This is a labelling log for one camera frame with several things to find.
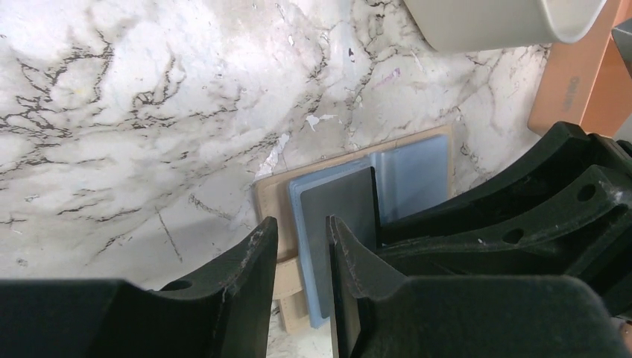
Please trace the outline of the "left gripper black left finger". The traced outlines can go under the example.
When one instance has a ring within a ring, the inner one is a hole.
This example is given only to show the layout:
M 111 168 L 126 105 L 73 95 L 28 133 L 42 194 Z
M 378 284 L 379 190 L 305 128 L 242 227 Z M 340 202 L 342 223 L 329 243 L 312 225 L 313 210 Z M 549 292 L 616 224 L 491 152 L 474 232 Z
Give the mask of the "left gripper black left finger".
M 3 357 L 264 357 L 278 227 L 159 290 L 126 280 L 3 280 Z

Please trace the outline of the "beige card holder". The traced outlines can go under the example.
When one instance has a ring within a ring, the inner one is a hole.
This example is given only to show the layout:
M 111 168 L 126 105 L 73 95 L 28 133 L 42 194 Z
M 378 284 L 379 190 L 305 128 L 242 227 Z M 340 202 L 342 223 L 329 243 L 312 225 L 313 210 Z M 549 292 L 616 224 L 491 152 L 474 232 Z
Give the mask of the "beige card holder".
M 272 216 L 279 227 L 273 299 L 285 331 L 319 328 L 332 312 L 328 216 L 376 248 L 381 224 L 448 199 L 453 169 L 444 125 L 255 182 L 259 218 Z

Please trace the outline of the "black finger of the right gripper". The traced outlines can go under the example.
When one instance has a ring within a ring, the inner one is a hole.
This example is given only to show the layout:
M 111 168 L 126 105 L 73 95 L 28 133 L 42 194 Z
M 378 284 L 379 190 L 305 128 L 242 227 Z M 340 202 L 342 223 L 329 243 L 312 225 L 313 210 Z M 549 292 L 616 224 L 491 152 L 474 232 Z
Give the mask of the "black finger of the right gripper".
M 542 204 L 590 166 L 631 171 L 631 142 L 555 123 L 515 163 L 488 181 L 379 229 L 385 245 L 489 227 Z
M 377 252 L 407 276 L 565 274 L 593 287 L 628 275 L 630 254 L 631 178 L 602 166 L 512 219 Z

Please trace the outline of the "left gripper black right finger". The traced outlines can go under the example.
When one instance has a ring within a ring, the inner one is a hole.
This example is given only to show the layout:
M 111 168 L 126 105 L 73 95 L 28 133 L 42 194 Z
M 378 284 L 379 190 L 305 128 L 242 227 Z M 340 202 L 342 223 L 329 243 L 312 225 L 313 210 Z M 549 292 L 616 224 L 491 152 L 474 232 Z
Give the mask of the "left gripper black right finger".
M 336 357 L 629 357 L 601 299 L 568 276 L 408 277 L 330 216 Z

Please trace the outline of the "white oblong tray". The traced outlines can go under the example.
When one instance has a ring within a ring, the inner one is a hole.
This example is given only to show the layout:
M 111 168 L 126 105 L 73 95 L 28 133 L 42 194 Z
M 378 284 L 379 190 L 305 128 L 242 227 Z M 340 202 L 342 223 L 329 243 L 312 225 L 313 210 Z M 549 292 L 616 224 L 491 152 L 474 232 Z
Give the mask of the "white oblong tray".
M 576 43 L 605 0 L 410 0 L 405 5 L 436 51 L 462 53 Z

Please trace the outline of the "black credit card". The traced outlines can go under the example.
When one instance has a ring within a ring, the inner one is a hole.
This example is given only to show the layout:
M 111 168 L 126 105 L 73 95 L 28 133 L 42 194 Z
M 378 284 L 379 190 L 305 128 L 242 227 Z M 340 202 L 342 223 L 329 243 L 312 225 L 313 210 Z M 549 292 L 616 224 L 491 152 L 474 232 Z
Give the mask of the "black credit card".
M 327 219 L 340 219 L 358 241 L 376 249 L 379 209 L 376 198 L 374 168 L 355 169 L 333 179 L 323 179 L 312 187 L 300 189 L 300 212 L 297 225 L 302 258 L 303 279 L 310 322 L 320 327 L 332 313 L 331 274 L 329 273 L 329 239 Z

